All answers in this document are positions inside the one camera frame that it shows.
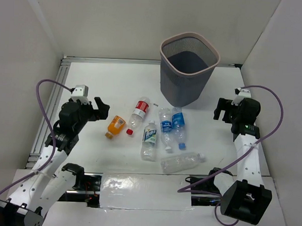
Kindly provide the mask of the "orange juice bottle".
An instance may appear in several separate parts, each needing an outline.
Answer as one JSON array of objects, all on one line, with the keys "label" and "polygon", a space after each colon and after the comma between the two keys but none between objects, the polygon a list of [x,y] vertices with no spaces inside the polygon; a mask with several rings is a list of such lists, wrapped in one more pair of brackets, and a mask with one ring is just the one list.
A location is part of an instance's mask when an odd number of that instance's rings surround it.
[{"label": "orange juice bottle", "polygon": [[120,116],[115,116],[110,124],[108,125],[107,132],[105,133],[105,137],[112,139],[117,136],[125,126],[126,121],[122,119]]}]

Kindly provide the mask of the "red label clear bottle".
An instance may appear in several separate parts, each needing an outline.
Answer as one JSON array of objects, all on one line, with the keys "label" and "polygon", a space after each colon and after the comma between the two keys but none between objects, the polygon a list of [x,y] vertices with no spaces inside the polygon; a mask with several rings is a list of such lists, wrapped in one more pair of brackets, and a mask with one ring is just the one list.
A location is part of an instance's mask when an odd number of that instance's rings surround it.
[{"label": "red label clear bottle", "polygon": [[148,97],[140,97],[133,109],[130,116],[129,122],[127,124],[127,135],[133,135],[134,132],[141,126],[144,117],[149,109],[150,99]]}]

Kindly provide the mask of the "lime label white bottle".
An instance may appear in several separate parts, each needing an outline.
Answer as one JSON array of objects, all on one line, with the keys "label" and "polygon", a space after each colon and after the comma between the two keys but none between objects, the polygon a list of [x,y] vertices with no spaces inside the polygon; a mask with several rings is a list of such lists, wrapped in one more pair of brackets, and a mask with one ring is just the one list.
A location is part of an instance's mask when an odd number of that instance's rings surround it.
[{"label": "lime label white bottle", "polygon": [[155,121],[152,120],[145,126],[142,137],[141,158],[144,161],[155,162],[156,155],[156,142],[157,142],[157,127]]}]

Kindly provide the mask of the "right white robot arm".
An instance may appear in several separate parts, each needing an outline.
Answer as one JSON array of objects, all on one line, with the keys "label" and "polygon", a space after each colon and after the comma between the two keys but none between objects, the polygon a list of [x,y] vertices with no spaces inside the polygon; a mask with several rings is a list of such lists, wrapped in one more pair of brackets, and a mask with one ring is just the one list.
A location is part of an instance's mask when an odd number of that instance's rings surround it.
[{"label": "right white robot arm", "polygon": [[220,98],[213,118],[231,124],[231,132],[237,152],[237,176],[232,178],[223,172],[206,181],[211,193],[222,195],[221,214],[249,224],[257,225],[272,201],[272,192],[265,188],[261,176],[259,149],[256,142],[260,130],[254,124],[261,111],[258,101],[243,98],[235,104]]}]

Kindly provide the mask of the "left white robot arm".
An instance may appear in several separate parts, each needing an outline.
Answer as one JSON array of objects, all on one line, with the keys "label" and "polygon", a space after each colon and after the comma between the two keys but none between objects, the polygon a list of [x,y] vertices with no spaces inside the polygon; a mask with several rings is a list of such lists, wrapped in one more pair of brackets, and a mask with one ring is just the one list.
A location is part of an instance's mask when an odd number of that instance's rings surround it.
[{"label": "left white robot arm", "polygon": [[87,122],[107,119],[109,105],[99,97],[95,102],[97,109],[84,96],[62,105],[34,170],[17,181],[16,191],[6,200],[0,200],[0,226],[42,226],[49,209],[69,188],[84,186],[84,168],[64,161]]}]

